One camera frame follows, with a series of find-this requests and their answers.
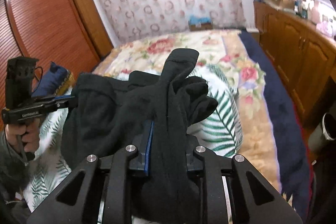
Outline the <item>left hand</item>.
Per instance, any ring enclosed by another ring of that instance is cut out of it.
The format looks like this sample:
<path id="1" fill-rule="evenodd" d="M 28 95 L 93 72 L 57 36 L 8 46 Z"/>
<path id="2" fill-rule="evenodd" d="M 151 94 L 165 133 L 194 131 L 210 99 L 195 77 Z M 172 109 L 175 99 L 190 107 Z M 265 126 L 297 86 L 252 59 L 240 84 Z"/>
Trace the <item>left hand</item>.
<path id="1" fill-rule="evenodd" d="M 7 124 L 5 127 L 6 140 L 11 147 L 20 153 L 17 136 L 21 137 L 25 153 L 34 153 L 39 148 L 40 119 L 35 118 L 28 125 Z"/>

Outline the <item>left forearm dark sleeve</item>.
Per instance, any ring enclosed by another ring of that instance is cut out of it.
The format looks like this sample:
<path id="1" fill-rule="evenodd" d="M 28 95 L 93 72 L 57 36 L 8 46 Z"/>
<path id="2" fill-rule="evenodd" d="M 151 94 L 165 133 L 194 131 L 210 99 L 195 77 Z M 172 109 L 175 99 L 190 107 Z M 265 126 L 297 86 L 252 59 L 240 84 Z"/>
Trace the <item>left forearm dark sleeve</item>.
<path id="1" fill-rule="evenodd" d="M 7 142 L 5 132 L 1 132 L 1 196 L 5 201 L 13 201 L 29 182 L 27 167 L 21 154 Z"/>

